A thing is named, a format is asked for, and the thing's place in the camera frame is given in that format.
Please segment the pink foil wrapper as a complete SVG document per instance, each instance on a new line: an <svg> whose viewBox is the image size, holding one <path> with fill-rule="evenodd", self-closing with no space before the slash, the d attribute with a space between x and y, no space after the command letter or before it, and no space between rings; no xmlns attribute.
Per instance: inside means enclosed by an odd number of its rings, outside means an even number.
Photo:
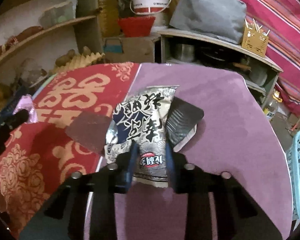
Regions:
<svg viewBox="0 0 300 240"><path fill-rule="evenodd" d="M18 101L13 114L18 113L21 110L27 110L29 117L27 120L27 124L34 124L38 122L38 114L34 107L34 103L32 101L32 96L30 94L22 95L20 100Z"/></svg>

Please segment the red gold patterned cloth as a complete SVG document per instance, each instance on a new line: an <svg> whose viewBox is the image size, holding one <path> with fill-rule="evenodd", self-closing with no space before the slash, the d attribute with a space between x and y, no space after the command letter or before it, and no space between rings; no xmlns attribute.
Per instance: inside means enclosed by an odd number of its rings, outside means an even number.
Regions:
<svg viewBox="0 0 300 240"><path fill-rule="evenodd" d="M82 112L111 116L125 98L137 63L97 64L57 74L36 96L38 121L11 133L0 156L0 191L13 237L70 173L96 170L99 154L66 135Z"/></svg>

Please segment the purple towel mat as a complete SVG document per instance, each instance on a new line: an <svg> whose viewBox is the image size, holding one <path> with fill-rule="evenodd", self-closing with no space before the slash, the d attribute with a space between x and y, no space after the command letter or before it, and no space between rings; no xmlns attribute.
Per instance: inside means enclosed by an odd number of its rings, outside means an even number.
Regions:
<svg viewBox="0 0 300 240"><path fill-rule="evenodd" d="M176 96L201 108L204 118L182 148L205 172L230 172L256 200L283 238L292 223L292 190L284 151L243 77L191 64L143 63L129 93L176 85ZM187 196L135 183L115 197L119 239L183 239Z"/></svg>

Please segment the black paper cup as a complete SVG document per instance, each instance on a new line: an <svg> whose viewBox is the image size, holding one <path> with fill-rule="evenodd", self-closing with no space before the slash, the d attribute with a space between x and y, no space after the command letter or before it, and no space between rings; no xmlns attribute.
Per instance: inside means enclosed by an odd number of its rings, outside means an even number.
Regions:
<svg viewBox="0 0 300 240"><path fill-rule="evenodd" d="M178 97L174 97L168 111L165 131L174 152L179 152L196 134L204 111Z"/></svg>

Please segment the light blue plastic basket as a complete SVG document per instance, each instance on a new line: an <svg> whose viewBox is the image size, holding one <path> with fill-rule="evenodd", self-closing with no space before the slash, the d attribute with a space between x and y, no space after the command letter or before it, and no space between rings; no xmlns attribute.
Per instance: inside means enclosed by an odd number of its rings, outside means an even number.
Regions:
<svg viewBox="0 0 300 240"><path fill-rule="evenodd" d="M293 220L300 220L300 131L286 152L293 194Z"/></svg>

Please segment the clear bottle yellow cap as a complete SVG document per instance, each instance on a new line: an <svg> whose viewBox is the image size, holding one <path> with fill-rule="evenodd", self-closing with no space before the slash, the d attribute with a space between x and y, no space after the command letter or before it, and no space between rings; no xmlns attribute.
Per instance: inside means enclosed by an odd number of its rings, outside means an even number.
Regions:
<svg viewBox="0 0 300 240"><path fill-rule="evenodd" d="M264 114L268 121L271 121L274 115L277 113L279 109L280 103L282 102L282 98L278 90L274 90L271 98L267 102L265 108L263 109Z"/></svg>

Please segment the grey storage cabinet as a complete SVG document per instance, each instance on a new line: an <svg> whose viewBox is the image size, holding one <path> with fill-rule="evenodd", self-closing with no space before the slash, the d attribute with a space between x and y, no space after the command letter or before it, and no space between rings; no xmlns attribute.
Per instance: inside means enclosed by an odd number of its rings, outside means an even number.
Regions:
<svg viewBox="0 0 300 240"><path fill-rule="evenodd" d="M236 72L243 77L261 108L270 100L279 74L283 72L269 57L259 56L237 44L172 28L158 33L163 63L189 63Z"/></svg>

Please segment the yellow oil bottle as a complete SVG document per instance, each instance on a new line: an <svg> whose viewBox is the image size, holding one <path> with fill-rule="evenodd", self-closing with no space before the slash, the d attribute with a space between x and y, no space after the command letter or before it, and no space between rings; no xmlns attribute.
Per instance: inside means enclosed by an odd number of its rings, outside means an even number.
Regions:
<svg viewBox="0 0 300 240"><path fill-rule="evenodd" d="M98 21L102 37L120 35L118 0L98 0L98 6L101 8Z"/></svg>

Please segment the cardboard box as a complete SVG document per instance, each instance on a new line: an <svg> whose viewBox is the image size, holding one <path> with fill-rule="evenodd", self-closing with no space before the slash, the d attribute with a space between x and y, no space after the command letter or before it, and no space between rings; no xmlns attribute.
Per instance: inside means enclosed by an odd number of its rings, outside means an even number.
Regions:
<svg viewBox="0 0 300 240"><path fill-rule="evenodd" d="M161 63L161 36L104 38L103 51L106 63Z"/></svg>

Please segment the red plastic basket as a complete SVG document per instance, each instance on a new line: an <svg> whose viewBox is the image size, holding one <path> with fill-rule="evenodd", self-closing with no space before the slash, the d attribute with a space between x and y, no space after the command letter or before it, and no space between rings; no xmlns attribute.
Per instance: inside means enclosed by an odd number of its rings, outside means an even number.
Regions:
<svg viewBox="0 0 300 240"><path fill-rule="evenodd" d="M146 37L151 33L154 16L119 18L118 24L125 37Z"/></svg>

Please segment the wooden utensil holder box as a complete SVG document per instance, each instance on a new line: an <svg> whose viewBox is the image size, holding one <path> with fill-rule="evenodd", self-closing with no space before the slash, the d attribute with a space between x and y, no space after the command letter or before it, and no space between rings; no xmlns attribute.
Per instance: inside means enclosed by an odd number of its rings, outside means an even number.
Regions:
<svg viewBox="0 0 300 240"><path fill-rule="evenodd" d="M269 32L262 29L262 25L257 24L253 19L250 23L244 19L244 33L242 38L242 48L258 55L265 57L269 41Z"/></svg>

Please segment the white plastic bucket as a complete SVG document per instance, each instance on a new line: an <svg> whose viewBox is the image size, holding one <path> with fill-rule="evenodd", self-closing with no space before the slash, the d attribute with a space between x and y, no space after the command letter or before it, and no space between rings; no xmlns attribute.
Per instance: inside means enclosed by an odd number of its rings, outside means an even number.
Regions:
<svg viewBox="0 0 300 240"><path fill-rule="evenodd" d="M172 0L130 0L130 10L136 16L153 16L153 27L167 28L169 17L167 10Z"/></svg>

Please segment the grey fabric cover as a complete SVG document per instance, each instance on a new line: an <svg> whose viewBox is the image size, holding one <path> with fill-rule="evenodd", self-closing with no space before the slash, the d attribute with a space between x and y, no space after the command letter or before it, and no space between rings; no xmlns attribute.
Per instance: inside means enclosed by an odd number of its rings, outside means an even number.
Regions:
<svg viewBox="0 0 300 240"><path fill-rule="evenodd" d="M246 12L240 0L179 0L170 26L239 44Z"/></svg>

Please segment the red striped cloth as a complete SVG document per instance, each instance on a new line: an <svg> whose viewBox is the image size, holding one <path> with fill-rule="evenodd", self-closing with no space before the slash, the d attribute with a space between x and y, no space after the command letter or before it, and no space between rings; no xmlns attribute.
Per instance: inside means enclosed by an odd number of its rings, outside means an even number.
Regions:
<svg viewBox="0 0 300 240"><path fill-rule="evenodd" d="M254 19L264 31L270 30L266 56L283 69L277 89L287 109L300 115L300 1L240 1L247 6L248 22Z"/></svg>

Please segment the wooden wall shelf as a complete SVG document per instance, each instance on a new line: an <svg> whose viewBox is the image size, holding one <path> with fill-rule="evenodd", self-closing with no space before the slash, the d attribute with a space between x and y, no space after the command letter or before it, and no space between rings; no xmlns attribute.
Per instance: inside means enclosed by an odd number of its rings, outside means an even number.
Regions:
<svg viewBox="0 0 300 240"><path fill-rule="evenodd" d="M70 49L101 53L97 0L4 0L0 6L0 82L33 59L49 71Z"/></svg>

